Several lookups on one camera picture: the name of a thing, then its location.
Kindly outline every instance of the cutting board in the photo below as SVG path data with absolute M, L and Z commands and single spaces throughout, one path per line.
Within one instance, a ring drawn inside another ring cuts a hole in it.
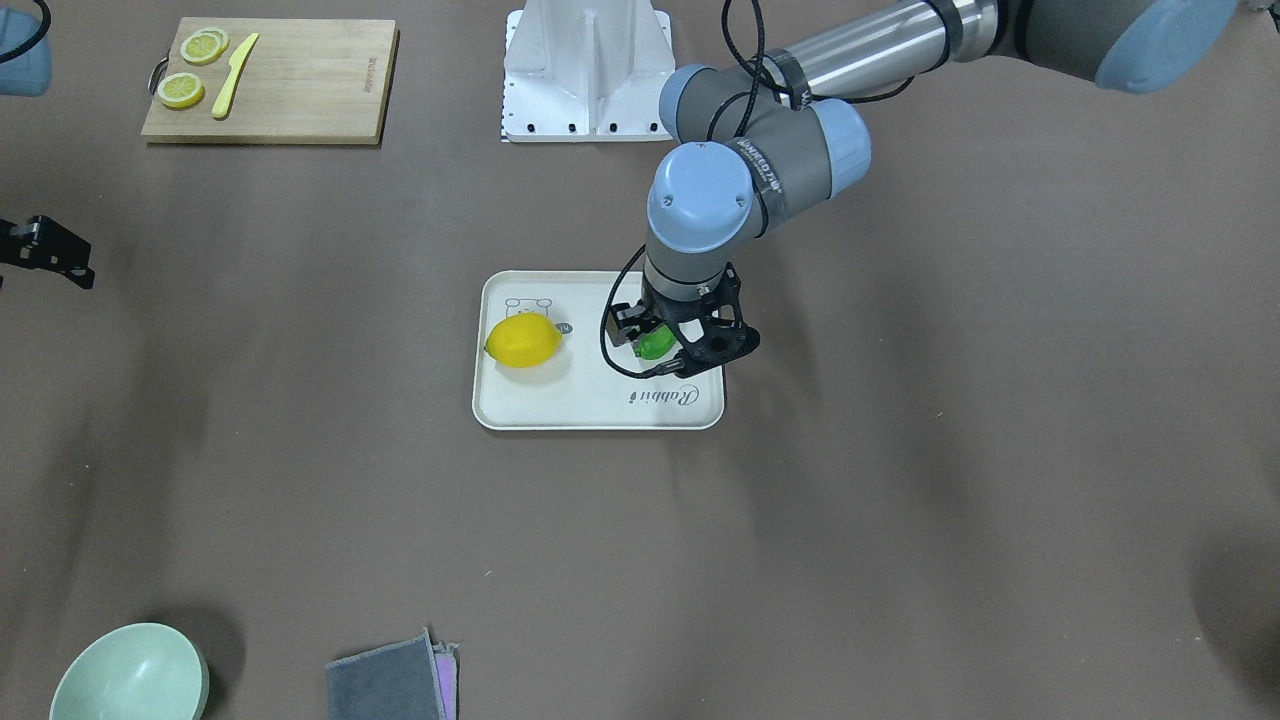
M 205 27 L 220 27 L 230 46 L 207 65 L 182 59 L 179 45 Z M 244 63 L 230 114 L 211 110 L 241 41 L 259 33 Z M 247 145 L 376 145 L 396 63 L 394 20 L 183 18 L 169 49 L 166 76 L 195 73 L 205 97 L 170 110 L 151 99 L 147 142 Z

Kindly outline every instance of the table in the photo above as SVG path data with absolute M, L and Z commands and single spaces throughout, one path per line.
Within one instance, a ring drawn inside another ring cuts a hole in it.
M 771 45 L 879 5 L 765 3 Z M 52 8 L 0 217 L 84 236 L 97 286 L 0 269 L 0 716 L 145 619 L 205 650 L 210 719 L 323 717 L 325 662 L 424 624 L 471 719 L 1268 711 L 1270 20 L 1152 96 L 986 59 L 863 108 L 869 176 L 736 259 L 764 342 L 714 428 L 504 434 L 484 281 L 618 268 L 669 150 L 500 143 L 515 8 Z M 728 63 L 718 3 L 658 8 Z M 218 14 L 396 19 L 381 146 L 145 145 L 151 65 Z

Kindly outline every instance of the yellow lemon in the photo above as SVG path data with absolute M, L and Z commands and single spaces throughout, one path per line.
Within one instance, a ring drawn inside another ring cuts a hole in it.
M 216 60 L 228 45 L 230 38 L 223 28 L 206 27 L 187 36 L 187 40 L 182 41 L 179 53 L 182 59 L 192 65 L 207 65 Z
M 561 343 L 561 332 L 541 313 L 521 313 L 489 331 L 484 350 L 511 368 L 532 368 L 545 363 Z
M 165 104 L 165 108 L 182 110 L 191 108 L 205 96 L 205 83 L 192 73 L 174 73 L 156 87 L 156 97 Z

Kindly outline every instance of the bowl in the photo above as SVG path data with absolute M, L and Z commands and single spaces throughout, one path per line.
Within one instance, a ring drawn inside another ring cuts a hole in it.
M 49 720 L 196 720 L 209 666 L 178 630 L 138 623 L 93 641 L 58 683 Z

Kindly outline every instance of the gray cloth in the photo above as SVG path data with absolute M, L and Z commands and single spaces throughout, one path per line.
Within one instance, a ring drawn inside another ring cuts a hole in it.
M 421 635 L 325 666 L 329 720 L 445 720 L 431 639 Z

